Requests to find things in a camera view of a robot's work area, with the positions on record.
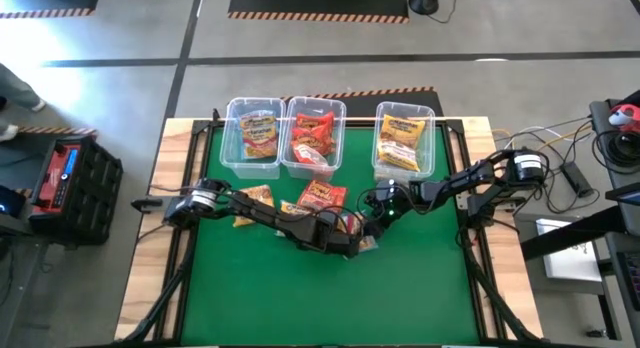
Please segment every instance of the wooden table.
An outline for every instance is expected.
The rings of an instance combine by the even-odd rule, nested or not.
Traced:
[[[496,151],[488,118],[446,117],[446,119],[463,121],[471,162],[485,158]],[[181,186],[193,122],[194,119],[167,120],[156,159],[152,185],[165,188],[179,188]],[[456,167],[461,169],[463,167],[462,156],[455,135],[452,135],[452,140]],[[198,177],[203,150],[203,144],[200,144],[196,150],[193,180]],[[167,195],[168,193],[151,188],[149,194]],[[510,224],[514,223],[513,218],[504,212],[496,213],[496,218]],[[142,220],[139,234],[144,234],[159,226],[161,220],[162,214],[159,212],[146,215]],[[124,338],[131,333],[160,295],[171,234],[170,228],[161,229],[147,236],[137,245],[120,311],[116,339]],[[488,227],[486,234],[500,294],[527,329],[536,336],[542,337],[542,328],[517,234],[500,225]],[[181,239],[181,242],[186,243],[186,241],[186,239]],[[481,260],[478,254],[476,254],[476,258],[478,261]],[[488,336],[496,337],[489,299],[482,290],[481,294]],[[171,334],[174,325],[177,297],[178,292],[174,294],[169,305],[164,330],[167,337]],[[510,338],[514,338],[510,331],[508,334]]]

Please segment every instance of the green table surface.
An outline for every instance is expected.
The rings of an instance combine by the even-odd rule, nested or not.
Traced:
[[[240,180],[218,159],[214,135],[207,175],[234,189],[268,184],[296,202],[308,181]],[[443,133],[436,134],[432,179],[448,175]],[[373,129],[347,128],[342,167],[331,184],[349,188],[346,206],[375,186]],[[405,215],[379,249],[346,260],[297,250],[258,224],[202,220],[182,334],[184,345],[473,344],[478,342],[454,202]]]

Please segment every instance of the plastic container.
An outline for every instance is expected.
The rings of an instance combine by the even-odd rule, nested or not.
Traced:
[[[278,129],[278,154],[274,157],[245,159],[240,116],[259,110],[268,110],[276,116]],[[285,112],[284,101],[277,98],[236,98],[227,105],[227,119],[222,134],[220,162],[231,168],[240,179],[278,179],[280,178],[280,147],[282,147],[282,117]]]
[[[416,119],[425,121],[425,127],[416,147],[416,161],[420,172],[414,172],[401,167],[382,162],[378,159],[378,138],[384,122],[384,115],[404,119]],[[373,154],[371,163],[376,180],[395,179],[399,182],[421,180],[433,174],[435,168],[435,113],[426,106],[412,104],[382,102],[376,112],[376,131],[373,141]]]
[[[298,163],[291,141],[293,135],[291,131],[296,125],[298,113],[309,116],[321,117],[329,112],[333,112],[333,140],[335,141],[335,152],[325,156],[329,165],[319,166],[314,164]],[[280,147],[280,160],[293,178],[315,179],[329,182],[333,178],[338,168],[342,165],[342,146],[344,145],[344,129],[347,117],[347,106],[337,100],[317,99],[308,97],[294,97],[289,101],[286,125],[284,128],[284,139]]]

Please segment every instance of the hazard tape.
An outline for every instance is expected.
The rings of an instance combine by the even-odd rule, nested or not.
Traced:
[[[314,22],[353,23],[409,23],[409,17],[377,14],[324,14],[324,13],[284,13],[284,12],[229,12],[231,19],[297,20]]]
[[[31,134],[91,134],[95,135],[96,130],[92,128],[59,128],[59,127],[20,127],[20,133]]]
[[[403,94],[403,93],[417,93],[417,92],[434,92],[433,87],[413,87],[413,88],[399,88],[399,89],[377,89],[370,91],[362,91],[362,92],[349,92],[349,93],[328,93],[328,94],[316,94],[309,95],[307,97],[311,98],[323,98],[323,99],[339,99],[339,98],[350,98],[350,97],[366,97],[366,96],[374,96],[374,95],[382,95],[382,94]],[[288,101],[293,98],[293,96],[282,97],[283,101]]]
[[[43,9],[9,13],[0,12],[0,19],[83,17],[92,15],[93,12],[95,12],[95,10],[91,8]]]

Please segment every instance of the concrete floor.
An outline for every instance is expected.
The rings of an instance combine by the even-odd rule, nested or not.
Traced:
[[[514,132],[586,116],[591,101],[623,97],[640,81],[640,59],[235,64],[188,66],[171,94],[188,57],[640,51],[640,15],[628,0],[458,0],[448,25],[414,15],[408,25],[228,20],[228,1],[100,0],[90,17],[0,20],[2,41],[10,42],[0,44],[0,59],[51,103],[37,115],[12,107],[2,117],[25,125],[96,128],[99,142],[122,158],[126,172],[111,239],[99,248],[51,249],[47,259],[54,270],[39,274],[14,346],[112,339],[140,221],[129,201],[146,191],[168,101],[176,117],[209,117],[237,96],[431,85],[446,115],[489,116],[494,128]],[[199,9],[193,45],[181,56],[194,6]],[[445,15],[451,0],[441,6],[439,15]],[[577,162],[604,192],[609,180],[588,146],[579,145]],[[571,197],[568,186],[559,183],[554,199]],[[600,200],[572,214],[607,205]],[[542,202],[524,211],[548,214]],[[583,337],[587,327],[602,327],[595,297],[535,295],[547,338],[633,346],[620,304],[623,341],[611,342]]]

